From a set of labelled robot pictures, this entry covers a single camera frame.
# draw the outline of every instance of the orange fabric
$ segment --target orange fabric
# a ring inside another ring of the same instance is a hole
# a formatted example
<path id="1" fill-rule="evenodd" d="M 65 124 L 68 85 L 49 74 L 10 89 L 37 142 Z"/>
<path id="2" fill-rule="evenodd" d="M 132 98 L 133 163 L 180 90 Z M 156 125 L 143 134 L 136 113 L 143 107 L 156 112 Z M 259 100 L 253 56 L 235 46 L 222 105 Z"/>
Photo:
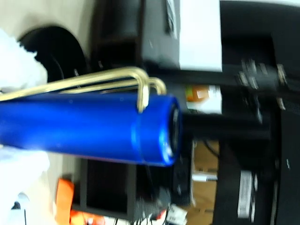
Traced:
<path id="1" fill-rule="evenodd" d="M 56 222 L 59 225 L 70 224 L 73 195 L 74 184 L 68 180 L 59 179 L 56 191 Z"/>
<path id="2" fill-rule="evenodd" d="M 90 218 L 93 219 L 93 225 L 105 225 L 105 220 L 103 216 L 97 216 L 87 212 L 71 210 L 70 217 L 71 217 L 70 225 L 87 224 L 87 220 Z"/>
<path id="3" fill-rule="evenodd" d="M 56 192 L 56 222 L 59 225 L 84 225 L 91 218 L 93 219 L 93 225 L 105 225 L 103 216 L 71 210 L 73 195 L 74 184 L 59 179 Z"/>

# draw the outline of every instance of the white cloth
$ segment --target white cloth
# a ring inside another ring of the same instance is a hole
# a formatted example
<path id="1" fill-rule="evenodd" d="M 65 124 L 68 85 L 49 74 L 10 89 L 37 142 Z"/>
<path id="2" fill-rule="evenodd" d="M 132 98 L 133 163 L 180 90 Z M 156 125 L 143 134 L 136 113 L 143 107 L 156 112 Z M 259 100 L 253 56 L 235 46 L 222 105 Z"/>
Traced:
<path id="1" fill-rule="evenodd" d="M 24 47 L 0 29 L 0 90 L 10 92 L 47 83 L 47 71 L 35 60 L 36 52 Z"/>
<path id="2" fill-rule="evenodd" d="M 6 93 L 46 84 L 47 71 L 35 56 L 36 53 L 27 52 L 0 29 L 0 91 Z M 48 167 L 49 158 L 44 151 L 0 145 L 0 224 L 6 224 L 18 194 Z"/>

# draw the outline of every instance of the brass wire handle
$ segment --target brass wire handle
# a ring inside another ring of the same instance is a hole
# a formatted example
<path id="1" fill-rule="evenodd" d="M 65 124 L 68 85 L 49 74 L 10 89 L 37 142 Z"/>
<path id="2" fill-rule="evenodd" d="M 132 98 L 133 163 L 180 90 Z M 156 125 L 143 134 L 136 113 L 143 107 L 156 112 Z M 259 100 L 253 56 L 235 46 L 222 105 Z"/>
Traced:
<path id="1" fill-rule="evenodd" d="M 78 77 L 68 78 L 62 81 L 55 81 L 38 87 L 28 88 L 24 90 L 14 91 L 0 95 L 0 101 L 7 101 L 15 98 L 21 98 L 36 94 L 42 94 L 64 88 L 70 88 L 78 85 L 91 84 L 101 81 L 109 81 L 118 78 L 133 77 L 138 85 L 137 90 L 137 109 L 139 113 L 148 106 L 149 103 L 149 77 L 147 73 L 137 67 L 125 67 L 96 72 L 92 74 L 81 75 Z"/>
<path id="2" fill-rule="evenodd" d="M 158 95 L 165 95 L 167 94 L 167 89 L 165 83 L 156 77 L 149 78 L 149 85 L 156 89 Z M 101 93 L 110 93 L 110 92 L 117 92 L 117 91 L 125 91 L 125 90 L 134 90 L 138 88 L 137 80 L 128 80 L 128 81 L 116 81 L 110 83 L 103 83 L 98 85 L 92 85 L 89 87 L 83 88 L 75 88 L 70 90 L 63 90 L 60 93 L 67 93 L 67 94 L 78 94 L 90 91 L 97 91 L 97 90 L 106 90 Z"/>

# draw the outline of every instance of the blue metal tube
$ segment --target blue metal tube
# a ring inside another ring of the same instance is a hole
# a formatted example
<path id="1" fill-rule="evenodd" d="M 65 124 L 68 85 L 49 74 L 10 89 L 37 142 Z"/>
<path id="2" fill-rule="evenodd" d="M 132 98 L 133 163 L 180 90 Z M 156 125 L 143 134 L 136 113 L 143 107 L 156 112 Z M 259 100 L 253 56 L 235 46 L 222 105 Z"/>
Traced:
<path id="1" fill-rule="evenodd" d="M 151 95 L 143 113 L 136 94 L 46 93 L 0 102 L 0 144 L 100 160 L 174 163 L 181 115 L 172 96 Z"/>

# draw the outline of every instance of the sticker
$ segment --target sticker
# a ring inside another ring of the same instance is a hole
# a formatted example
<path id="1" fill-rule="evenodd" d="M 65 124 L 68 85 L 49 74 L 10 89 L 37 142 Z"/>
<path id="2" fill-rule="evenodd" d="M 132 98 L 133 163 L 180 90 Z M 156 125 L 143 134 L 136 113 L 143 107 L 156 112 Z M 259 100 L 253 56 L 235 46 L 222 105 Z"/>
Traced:
<path id="1" fill-rule="evenodd" d="M 251 171 L 240 172 L 240 192 L 238 203 L 238 218 L 249 218 L 251 210 L 251 195 L 253 189 Z"/>
<path id="2" fill-rule="evenodd" d="M 186 215 L 187 211 L 173 204 L 168 211 L 166 220 L 171 224 L 185 225 L 187 223 Z"/>

